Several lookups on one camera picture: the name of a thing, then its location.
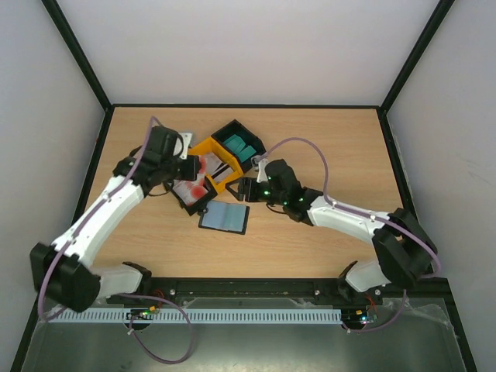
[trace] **black frame edge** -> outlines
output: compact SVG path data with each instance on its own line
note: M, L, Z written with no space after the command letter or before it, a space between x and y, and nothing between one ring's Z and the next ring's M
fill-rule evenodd
M38 323L38 300L36 299L33 304L33 308L29 314L26 327L24 328L24 333L22 334L21 341L17 348L17 353L15 353L14 361L10 368L10 372L20 372L22 370L22 365L26 360L26 355L29 350L29 345L31 344L31 339L33 337L34 329Z
M226 103L115 103L114 107L187 108L187 109L364 109L377 110L378 105L285 105L285 104L226 104Z
M91 186L95 178L96 170L98 168L98 163L100 162L100 156L102 155L103 146L105 145L105 139L107 138L107 133L109 132L110 122L112 121L112 115L114 113L114 108L111 105L109 109L105 112L103 118L102 127L98 133L98 138L93 150L93 155L91 156L90 164L86 172L86 177L84 178L84 183L81 188L81 193L79 199L77 200L76 209L74 211L74 217L72 223L74 224L84 213L86 208L86 203L88 202L88 197L90 195ZM29 345L31 343L31 338L33 337L34 329L38 322L38 311L37 311L37 299L34 302L33 309L29 314L26 327L24 328L24 333L22 334L21 342L15 354L14 361L12 362L11 372L20 372L22 370L22 365L26 359L28 353Z
M413 46L412 51L408 55L405 64L403 64L403 67L396 77L396 80L394 80L391 89L382 102L381 109L384 110L386 113L391 109L394 101L399 96L402 88L405 86L406 81L412 74L415 66L419 62L420 58L427 49L427 46L436 34L437 29L439 28L439 26L441 26L441 23L446 18L446 15L448 14L448 11L451 9L451 6L454 2L455 0L439 0L436 8L429 18L429 21L425 25L422 33L417 39L417 42Z
M41 0L43 5L45 5L45 9L50 15L53 23L59 30L60 35L64 39L67 47L72 53L72 56L76 60L77 65L81 69L84 77L90 84L93 93L95 93L96 98L102 105L102 108L107 111L111 108L112 104L107 97L107 94L103 90L100 81L98 80L93 68L91 67L88 58L84 54L81 45L78 42L78 39L74 35L69 22L65 18L65 15L62 13L62 9L60 8L57 0Z
M396 185L398 186L401 203L403 204L404 209L410 211L414 217L417 218L415 206L413 205L412 193L408 187L405 172L403 170L403 166L401 165L396 142L394 141L391 126L389 125L387 118L388 116L384 110L379 108L377 110L377 117L379 118L379 123L381 124L382 135L384 137L384 142L386 143L389 161L391 162L391 167L393 168L394 179L396 180Z

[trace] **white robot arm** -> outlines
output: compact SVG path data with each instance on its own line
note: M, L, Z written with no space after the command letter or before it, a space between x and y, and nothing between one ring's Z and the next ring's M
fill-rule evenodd
M302 187L284 160L262 159L258 168L257 178L241 178L228 184L227 190L240 201L281 205L296 222L339 230L374 247L377 259L355 261L341 274L339 293L344 298L389 283L410 289L429 269L431 254L437 249L410 212L402 208L394 213L372 212L325 198L320 191ZM391 226L400 226L406 234Z
M105 190L64 234L46 246L38 243L31 251L35 288L62 305L82 312L96 298L133 293L148 270L134 263L117 267L93 267L93 261L124 216L138 205L150 190L173 179L194 180L201 166L198 157L188 156L190 133L177 133L163 126L153 127L132 177L130 173L139 149L121 160ZM50 281L43 279L55 257Z

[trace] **teal object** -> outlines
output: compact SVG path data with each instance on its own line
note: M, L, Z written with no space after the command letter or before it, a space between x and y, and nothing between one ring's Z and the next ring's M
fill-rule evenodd
M245 143L244 141L241 139L241 137L237 136L236 134L230 136L227 141L224 142L224 145L226 145L226 147L228 149L230 149L232 152L236 153L236 150L241 147L241 146L245 146Z
M224 141L224 145L239 158L239 161L241 161L241 163L250 159L257 153L257 151L252 148L252 146L247 146L245 141L243 141L243 139L236 134L233 134L226 141Z
M238 154L239 161L242 163L243 161L250 159L253 155L255 155L255 153L256 151L252 148L252 146L247 146Z
M246 146L246 144L242 140L241 143L238 145L238 147L233 150L234 154L237 157L239 157L239 154L241 153L241 151L243 151L243 149L245 148L245 146Z

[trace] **gray metal floor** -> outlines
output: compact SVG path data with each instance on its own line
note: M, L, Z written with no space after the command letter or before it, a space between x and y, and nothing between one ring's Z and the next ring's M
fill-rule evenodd
M427 303L412 300L414 307ZM380 313L387 318L387 309ZM432 309L406 312L385 330L361 335L339 325L196 325L195 351L176 366L151 360L122 324L44 324L23 371L462 371L453 330L438 317ZM170 359L188 346L186 325L151 325L141 336Z

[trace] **cable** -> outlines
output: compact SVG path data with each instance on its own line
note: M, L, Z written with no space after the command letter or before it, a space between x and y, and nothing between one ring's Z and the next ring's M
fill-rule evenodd
M286 212L277 211L275 209L272 209L271 206L274 206L274 205L270 205L269 203L267 203L265 206L269 209L269 211L277 213L278 215L285 215L286 214Z
M324 196L324 200L327 203L329 203L330 205L332 205L334 208L340 209L340 210L342 210L344 212L348 212L348 213L351 213L353 215L358 215L360 217L365 217L367 219L375 219L375 220L377 220L379 222L382 222L385 225L388 225L388 226L392 227L393 229L399 231L404 236L407 236L408 238L410 238L411 240L413 240L414 242L416 242L418 245L420 245L420 247L422 247L430 255L430 257L432 258L432 260L436 263L436 269L434 270L434 272L432 274L424 274L424 275L421 276L421 278L435 277L437 274L439 274L439 272L441 271L441 261L439 261L439 258L436 256L436 254L431 249L431 247L428 246L426 243L422 242L417 236L413 235L411 232L409 232L407 229L404 229L403 227L401 227L397 223L394 223L392 221L389 221L388 219L383 219L382 217L376 216L373 212L372 213L362 212L360 210L357 210L357 209L348 207L346 205L341 205L337 200L334 200L334 199L330 198L327 195L327 187L328 187L328 183L329 183L329 165L327 163L326 157L324 156L324 153L312 141L309 141L308 139L301 138L301 137L290 137L290 138L287 138L287 139L283 139L282 141L280 141L276 145L272 146L263 155L259 155L259 156L256 156L254 158L256 160L258 160L258 161L260 161L262 159L265 159L274 150L276 150L279 146L282 146L285 143L290 142L290 141L301 141L301 142L305 142L308 145L310 145L311 147L313 147L313 149L315 151L317 151L317 153L319 154L319 156L320 156L320 158L322 160L322 163L324 164L325 176L324 176L324 187L323 187L323 194L324 195L323 196Z
M181 358L179 358L177 360L167 360L167 359L162 359L159 356L157 356L154 353L152 353L145 346L145 344L143 343L143 341L141 341L141 339L138 337L138 335L136 334L136 332L133 329L133 321L135 320L135 318L137 318L138 315L134 315L129 320L129 332L128 332L128 334L130 334L131 336L134 337L134 339L138 342L138 344L143 348L143 351L145 352L146 355L148 355L150 358L152 358L153 360L155 360L155 361L157 361L159 363L163 363L163 364L179 364L181 362L184 362L187 358L189 358L189 356L193 352L193 346L195 345L195 332L193 330L193 325L191 324L191 320L189 319L188 314L186 314L186 312L181 308L181 306L178 306L178 305L174 304L172 301L166 300L165 298L154 297L154 296L143 296L143 295L140 295L140 294L131 294L130 295L130 294L127 294L127 293L121 293L121 294L118 294L118 296L127 297L127 298L140 298L140 299L143 299L143 300L160 301L160 302L163 302L164 304L170 305L173 308L177 309L183 315L184 320L188 324L188 327L189 327L189 330L190 330L190 334L191 334L188 350L186 350L186 353Z
M164 196L164 195L167 195L167 194L168 194L168 193L170 193L170 192L171 192L171 190L169 190L169 191L165 191L165 192L163 192L162 194L148 194L147 196L151 196L152 198L155 198L155 197L157 197L157 196Z
M83 218L83 220L81 221L81 223L74 230L74 232L73 232L73 234L71 236L71 240L68 240L60 248L60 250L57 252L57 254L55 255L55 257L53 258L53 260L52 260L51 264L49 265L48 269L46 270L47 273L45 274L45 277L43 278L43 282L42 282L41 287L40 287L40 292L38 294L38 316L40 317L40 319L42 319L42 320L44 320L46 322L49 322L51 319L57 317L59 314L62 313L63 310L65 310L65 308L64 308L63 310L60 310L60 312L57 312L55 315L52 315L49 318L46 318L45 315L44 315L44 313L43 313L43 306L45 304L45 296L47 294L48 284L49 284L50 279L51 279L51 277L53 275L53 272L55 271L55 267L57 266L57 264L60 261L60 258L62 258L62 256L64 255L65 251L69 248L69 246L71 246L71 244L74 244L76 242L76 239L79 236L79 233L86 226L86 224L88 223L88 221L96 214L96 212L106 202L108 202L108 201L111 200L112 196L114 196L119 191L121 191L122 188L131 179L131 177L133 176L134 172L136 171L138 165L140 164L141 158L143 157L143 152L144 152L144 149L146 148L146 145L148 144L148 140L150 139L150 134L151 134L151 130L152 130L152 127L153 127L153 123L154 122L156 122L156 123L158 123L158 125L162 126L162 123L155 116L152 116L150 118L150 122L148 124L148 128L146 129L145 140L143 141L143 145L139 149L139 151L137 153L136 160L135 160L133 166L131 167L131 169L129 170L128 174L124 177L124 179L122 180L122 182L116 188L114 188L112 191L110 191L108 193L108 197L107 198L103 198L91 211L88 212L88 214Z
M391 319L389 319L387 322L385 322L384 324L381 324L377 327L373 327L373 328L368 328L368 329L349 329L346 324L343 323L343 328L348 332L348 333L366 333L366 332L375 332L375 331L378 331L380 329L384 329L386 328L387 326L390 326L391 324L393 324L394 322L396 322L396 320L398 319L398 317L400 316L400 314L403 312L403 308L405 307L405 304L406 304L406 289L403 290L403 299L401 300L401 306L400 308L398 309L398 311L396 312L396 314L393 315L393 317Z

